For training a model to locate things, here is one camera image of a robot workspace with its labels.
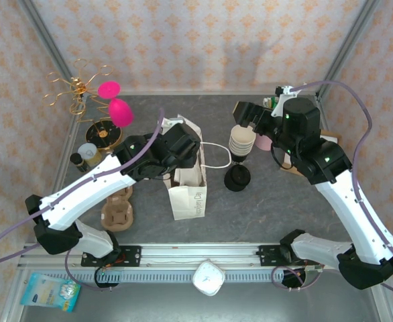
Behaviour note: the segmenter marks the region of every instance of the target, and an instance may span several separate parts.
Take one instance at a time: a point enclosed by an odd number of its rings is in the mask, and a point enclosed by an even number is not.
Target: paper bag handle
[[[228,157],[229,157],[229,162],[227,165],[225,166],[206,166],[205,164],[201,164],[201,166],[204,166],[205,168],[211,168],[211,169],[223,169],[223,168],[227,168],[228,166],[231,165],[232,163],[232,157],[231,157],[231,153],[229,152],[228,148],[221,146],[220,144],[217,143],[211,143],[211,142],[200,142],[201,144],[209,144],[211,146],[219,146],[220,148],[223,148],[225,150],[227,150],[228,152]]]

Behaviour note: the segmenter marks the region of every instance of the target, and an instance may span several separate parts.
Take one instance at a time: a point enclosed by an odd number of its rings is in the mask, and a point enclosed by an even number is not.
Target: gold jewelry stand
[[[90,87],[91,82],[96,76],[108,76],[114,68],[110,65],[102,65],[98,68],[87,82],[82,80],[82,71],[88,65],[88,61],[84,58],[79,58],[73,63],[73,67],[78,70],[77,77],[71,77],[71,82],[63,79],[58,72],[51,72],[46,76],[46,80],[50,83],[58,81],[64,82],[69,86],[69,91],[59,94],[47,94],[42,99],[43,106],[54,106],[59,98],[64,94],[72,95],[72,104],[68,108],[72,115],[78,115],[77,123],[92,122],[92,125],[86,132],[85,138],[87,142],[94,143],[99,150],[111,151],[122,138],[122,130],[116,127],[110,120],[109,116],[100,117],[97,121],[95,119],[84,119],[87,112],[87,99],[94,101],[99,106],[96,107],[98,111],[105,115],[109,115],[106,111],[108,104],[98,100],[98,94],[95,93],[96,88]]]

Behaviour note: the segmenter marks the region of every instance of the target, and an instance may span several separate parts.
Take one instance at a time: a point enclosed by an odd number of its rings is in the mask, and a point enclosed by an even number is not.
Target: black bottle
[[[78,168],[80,172],[88,171],[88,164],[82,159],[79,153],[73,153],[70,156],[70,161]]]

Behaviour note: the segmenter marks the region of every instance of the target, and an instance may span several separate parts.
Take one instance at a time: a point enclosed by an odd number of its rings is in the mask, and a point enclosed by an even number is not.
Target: white cup
[[[231,130],[231,139],[237,145],[253,145],[256,140],[256,133],[253,132],[253,129],[250,126],[241,127],[236,125]]]
[[[239,144],[236,144],[232,139],[230,139],[229,140],[229,145],[230,146],[233,146],[234,148],[237,148],[238,150],[246,150],[246,149],[248,149],[248,148],[251,148],[252,146],[253,146],[253,144],[247,144],[247,145],[239,145]]]
[[[91,166],[94,167],[101,162],[103,158],[101,153],[98,151],[97,146],[92,143],[85,143],[80,146],[77,152],[82,156],[82,159]]]
[[[231,144],[229,145],[229,150],[230,150],[232,153],[237,154],[237,155],[238,155],[238,154],[239,154],[239,155],[249,154],[252,148],[253,148],[253,147],[249,147],[249,148],[246,148],[246,149],[238,149],[238,148],[232,146]]]

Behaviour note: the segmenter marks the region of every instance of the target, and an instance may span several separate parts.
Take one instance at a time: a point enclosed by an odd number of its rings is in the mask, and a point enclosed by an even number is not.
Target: pink cup
[[[263,151],[270,151],[271,150],[271,139],[268,136],[260,136],[256,134],[255,145],[263,150]]]

